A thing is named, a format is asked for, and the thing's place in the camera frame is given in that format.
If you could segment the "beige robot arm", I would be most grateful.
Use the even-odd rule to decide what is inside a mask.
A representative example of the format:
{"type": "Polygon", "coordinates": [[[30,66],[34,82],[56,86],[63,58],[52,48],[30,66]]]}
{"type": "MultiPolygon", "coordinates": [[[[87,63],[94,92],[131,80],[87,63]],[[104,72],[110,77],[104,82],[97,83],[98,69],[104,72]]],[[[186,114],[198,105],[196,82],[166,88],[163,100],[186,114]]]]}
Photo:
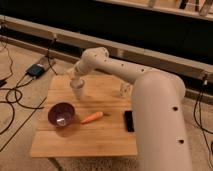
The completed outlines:
{"type": "Polygon", "coordinates": [[[174,74],[109,57],[104,47],[89,48],[68,70],[73,88],[103,70],[132,85],[131,108],[140,171],[192,171],[181,102],[186,88],[174,74]]]}

